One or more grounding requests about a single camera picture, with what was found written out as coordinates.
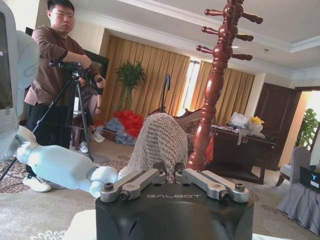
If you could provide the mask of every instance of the wooden coat rack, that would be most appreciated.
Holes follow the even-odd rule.
[[[193,138],[193,153],[190,155],[187,168],[203,171],[205,169],[205,150],[212,134],[211,122],[216,115],[216,104],[224,85],[224,71],[230,58],[250,61],[253,57],[247,54],[234,54],[232,44],[235,38],[251,42],[254,37],[247,34],[238,34],[238,22],[241,17],[257,24],[263,19],[244,12],[244,0],[227,0],[222,11],[206,9],[207,16],[223,16],[223,23],[219,30],[204,26],[203,33],[218,35],[214,49],[198,45],[196,49],[206,54],[212,54],[212,72],[204,90],[204,105],[201,108],[201,120],[195,130]]]

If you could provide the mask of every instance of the potted plant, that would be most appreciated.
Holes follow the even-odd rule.
[[[311,145],[313,143],[317,127],[318,127],[318,120],[316,119],[317,113],[311,109],[308,108],[303,117],[303,121],[298,133],[298,137],[295,142],[295,146],[304,146],[308,150],[311,149]]]
[[[146,81],[144,68],[139,61],[136,61],[136,64],[132,64],[127,60],[115,70],[115,73],[118,76],[117,80],[121,82],[123,87],[117,110],[130,110],[132,103],[132,91]]]

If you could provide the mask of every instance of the gray knitted cloth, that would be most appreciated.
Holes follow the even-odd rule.
[[[155,163],[163,162],[166,179],[174,182],[176,163],[186,165],[188,142],[185,131],[166,113],[152,114],[146,118],[136,140],[127,166],[119,172],[119,178],[133,171],[148,171]]]

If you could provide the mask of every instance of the gold curtain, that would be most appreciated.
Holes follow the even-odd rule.
[[[146,82],[132,91],[131,110],[147,115],[161,106],[161,95],[166,74],[171,75],[170,91],[165,95],[165,110],[177,115],[183,95],[190,58],[174,52],[110,36],[107,58],[109,66],[102,96],[101,120],[113,118],[122,92],[115,70],[125,61],[142,63]]]
[[[210,62],[201,62],[196,88],[192,97],[191,111],[199,109],[205,102],[205,87],[212,71]],[[224,84],[216,105],[215,123],[224,126],[234,112],[244,114],[248,104],[255,76],[227,68],[224,71]]]

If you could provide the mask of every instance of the ceiling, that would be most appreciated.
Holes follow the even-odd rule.
[[[226,0],[73,0],[77,18],[104,26],[113,35],[162,47],[210,61],[197,45],[213,48],[218,37],[201,32],[203,26],[218,29],[221,16],[205,16],[207,8],[222,10]],[[245,0],[244,11],[263,17],[262,24],[241,18],[239,33],[252,34],[252,42],[236,39],[235,53],[251,54],[252,61],[232,59],[239,66],[263,65],[282,77],[310,69],[320,72],[319,0]]]

